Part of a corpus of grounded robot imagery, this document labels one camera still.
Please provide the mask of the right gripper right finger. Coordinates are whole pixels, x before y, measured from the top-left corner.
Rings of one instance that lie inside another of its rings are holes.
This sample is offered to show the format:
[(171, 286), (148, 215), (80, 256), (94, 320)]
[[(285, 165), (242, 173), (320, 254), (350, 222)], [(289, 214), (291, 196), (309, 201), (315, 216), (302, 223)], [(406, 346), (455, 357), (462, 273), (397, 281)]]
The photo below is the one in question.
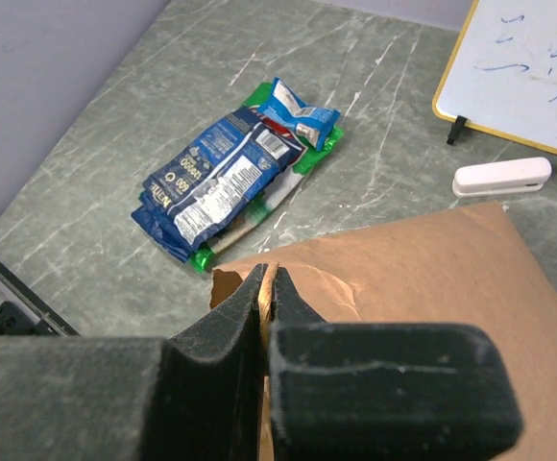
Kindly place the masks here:
[(277, 460), (490, 460), (522, 433), (501, 355), (460, 323), (337, 323), (276, 273), (269, 333)]

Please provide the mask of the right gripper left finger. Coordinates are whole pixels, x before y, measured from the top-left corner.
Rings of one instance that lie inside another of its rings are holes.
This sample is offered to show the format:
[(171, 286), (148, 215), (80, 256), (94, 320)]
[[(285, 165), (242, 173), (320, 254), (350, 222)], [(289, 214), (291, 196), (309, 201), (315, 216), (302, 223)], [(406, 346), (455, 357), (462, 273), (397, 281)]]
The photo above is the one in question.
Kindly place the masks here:
[(0, 460), (255, 460), (266, 270), (172, 338), (0, 336)]

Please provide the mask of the brown paper bag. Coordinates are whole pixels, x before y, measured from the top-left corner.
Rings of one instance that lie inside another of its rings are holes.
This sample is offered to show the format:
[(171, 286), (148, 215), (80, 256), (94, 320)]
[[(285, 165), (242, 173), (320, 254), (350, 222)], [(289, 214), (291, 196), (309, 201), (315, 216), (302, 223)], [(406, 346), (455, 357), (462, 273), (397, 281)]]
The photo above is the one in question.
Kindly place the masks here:
[(258, 263), (286, 268), (334, 322), (460, 322), (486, 331), (525, 419), (510, 460), (557, 460), (557, 292), (496, 202), (351, 230), (223, 264), (210, 301)]

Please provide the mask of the green cassava chips bag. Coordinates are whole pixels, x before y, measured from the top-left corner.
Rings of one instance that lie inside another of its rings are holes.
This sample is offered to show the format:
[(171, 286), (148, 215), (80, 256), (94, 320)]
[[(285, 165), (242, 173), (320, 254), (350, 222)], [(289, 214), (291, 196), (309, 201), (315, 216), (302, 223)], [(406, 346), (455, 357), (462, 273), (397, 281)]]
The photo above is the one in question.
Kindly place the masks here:
[[(241, 107), (246, 106), (261, 114), (258, 108), (270, 96), (272, 83), (259, 84), (254, 92), (242, 103)], [(220, 254), (268, 217), (291, 191), (334, 150), (336, 144), (344, 135), (343, 130), (335, 124), (324, 149), (316, 151), (303, 137), (296, 135), (290, 130), (288, 131), (304, 145), (305, 152), (260, 191), (223, 230), (210, 237), (192, 254), (186, 262), (191, 263), (197, 271), (203, 272), (208, 269), (216, 255)]]

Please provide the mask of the blue Kettle crisps bag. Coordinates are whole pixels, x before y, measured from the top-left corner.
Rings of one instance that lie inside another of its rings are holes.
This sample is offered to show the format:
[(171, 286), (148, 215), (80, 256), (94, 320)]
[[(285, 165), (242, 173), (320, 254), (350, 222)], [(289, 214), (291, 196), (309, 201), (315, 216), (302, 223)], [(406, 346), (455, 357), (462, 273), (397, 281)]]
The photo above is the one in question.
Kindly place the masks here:
[(287, 129), (246, 106), (210, 125), (143, 183), (170, 252), (186, 261), (304, 152)]

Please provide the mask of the small blue biscuit packet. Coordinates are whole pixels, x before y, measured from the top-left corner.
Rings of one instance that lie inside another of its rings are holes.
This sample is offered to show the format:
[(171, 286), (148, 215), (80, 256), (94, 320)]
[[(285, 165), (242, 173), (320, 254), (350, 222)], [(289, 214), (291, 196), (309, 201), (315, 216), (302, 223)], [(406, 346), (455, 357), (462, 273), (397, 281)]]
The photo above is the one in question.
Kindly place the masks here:
[(258, 111), (303, 137), (316, 151), (324, 149), (341, 116), (337, 109), (309, 105), (279, 77), (274, 78), (270, 96)]

